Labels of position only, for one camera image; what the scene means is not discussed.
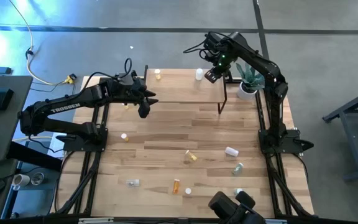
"concrete floor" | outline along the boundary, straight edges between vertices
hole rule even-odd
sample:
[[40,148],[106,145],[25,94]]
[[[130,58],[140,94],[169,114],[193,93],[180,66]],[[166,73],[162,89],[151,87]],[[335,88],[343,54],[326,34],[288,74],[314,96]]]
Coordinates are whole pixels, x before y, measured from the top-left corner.
[[[34,32],[37,55],[32,70],[50,82],[59,82],[71,73],[81,78],[95,71],[122,72],[126,57],[132,57],[139,74],[145,64],[158,68],[209,68],[210,64],[197,54],[181,53],[203,40],[203,32],[197,28],[257,28],[252,0],[15,2],[30,25],[194,28],[183,33]],[[356,0],[259,0],[259,5],[265,29],[358,30]],[[1,24],[23,24],[5,0],[0,0]],[[244,35],[253,48],[260,50],[258,33]],[[280,66],[289,82],[295,125],[303,139],[315,144],[304,158],[316,214],[358,221],[358,181],[342,180],[344,174],[356,170],[342,125],[339,120],[325,124],[321,119],[358,95],[358,34],[267,34],[266,39],[270,59]],[[12,67],[14,75],[26,75],[24,52],[29,42],[27,32],[0,31],[0,66]],[[36,89],[48,87],[32,85]],[[47,94],[31,91],[26,105],[69,94],[71,88],[59,86]],[[56,119],[68,121],[72,117],[72,111],[55,115]],[[17,130],[15,138],[19,137],[22,134]]]

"white plant pot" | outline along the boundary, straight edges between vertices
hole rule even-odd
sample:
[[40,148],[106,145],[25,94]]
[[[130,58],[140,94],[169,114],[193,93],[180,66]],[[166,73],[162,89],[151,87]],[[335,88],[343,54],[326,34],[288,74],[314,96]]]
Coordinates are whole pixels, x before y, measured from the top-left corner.
[[240,83],[239,89],[237,90],[237,96],[242,100],[254,99],[254,95],[256,94],[256,91],[253,93],[247,93],[246,91],[242,90],[241,85],[242,85],[242,82]]

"wooden tabletop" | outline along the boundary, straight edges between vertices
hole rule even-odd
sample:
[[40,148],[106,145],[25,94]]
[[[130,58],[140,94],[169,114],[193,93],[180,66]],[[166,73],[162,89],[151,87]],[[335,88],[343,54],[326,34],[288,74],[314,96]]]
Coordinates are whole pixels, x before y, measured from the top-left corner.
[[223,79],[209,82],[204,74],[196,80],[195,69],[160,69],[161,79],[155,78],[154,68],[147,70],[147,89],[156,93],[160,103],[222,103]]
[[[97,82],[99,77],[94,77],[90,85]],[[92,216],[216,218],[208,207],[212,196],[223,191],[234,200],[234,189],[242,188],[256,201],[254,209],[272,218],[266,164],[257,135],[256,103],[254,99],[238,99],[237,88],[227,86],[228,100],[220,115],[216,104],[157,103],[151,106],[148,117],[141,119],[138,106],[130,105],[126,110],[121,104],[110,105],[108,144],[101,158]],[[93,109],[78,108],[74,122],[91,121],[92,114]],[[284,103],[284,122],[287,128],[293,127],[288,100]],[[122,133],[128,135],[129,142],[120,138]],[[238,157],[225,155],[226,146],[237,149]],[[186,150],[198,160],[186,160]],[[78,185],[83,157],[83,152],[76,152],[67,161],[58,190],[58,207]],[[290,154],[282,157],[289,189],[313,213],[302,163]],[[231,172],[239,162],[244,168],[234,177]],[[128,179],[139,179],[140,187],[127,187]],[[180,179],[177,195],[172,194],[174,179]],[[191,195],[185,193],[187,187]],[[280,190],[278,195],[284,212]]]

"white cable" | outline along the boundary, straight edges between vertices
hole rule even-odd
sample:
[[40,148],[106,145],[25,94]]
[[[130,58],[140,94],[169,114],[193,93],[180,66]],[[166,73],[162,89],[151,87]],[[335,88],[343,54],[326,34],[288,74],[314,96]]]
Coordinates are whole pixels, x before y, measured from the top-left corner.
[[[52,137],[50,137],[50,136],[34,136],[34,137],[31,137],[31,139],[42,139],[42,138],[52,139]],[[13,139],[12,141],[25,141],[25,140],[29,140],[29,137]]]
[[[30,46],[30,51],[32,51],[33,49],[33,43],[34,43],[34,39],[32,37],[32,32],[31,32],[31,29],[30,29],[30,26],[29,24],[27,23],[26,19],[24,19],[24,16],[22,15],[22,13],[18,10],[18,8],[15,6],[15,4],[13,4],[12,0],[9,0],[9,2],[11,2],[12,6],[16,9],[16,11],[19,13],[19,15],[22,17],[23,21],[25,22],[25,25],[27,26],[29,32],[30,32],[30,37],[31,37],[31,46]],[[34,73],[31,72],[30,70],[30,55],[28,55],[27,57],[27,71],[29,71],[30,75],[33,76],[36,80],[46,84],[46,85],[60,85],[60,84],[63,84],[65,83],[65,81],[62,81],[60,83],[49,83],[49,82],[46,82],[40,78],[38,78],[36,75],[34,75]]]

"green leaves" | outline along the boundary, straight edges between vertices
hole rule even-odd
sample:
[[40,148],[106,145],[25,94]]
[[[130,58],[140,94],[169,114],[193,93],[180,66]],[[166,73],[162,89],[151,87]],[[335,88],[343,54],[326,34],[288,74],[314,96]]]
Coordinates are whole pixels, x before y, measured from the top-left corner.
[[236,63],[237,70],[241,75],[241,80],[247,89],[256,91],[265,88],[265,77],[261,74],[255,75],[255,69],[246,63],[246,70],[244,71],[238,63]]

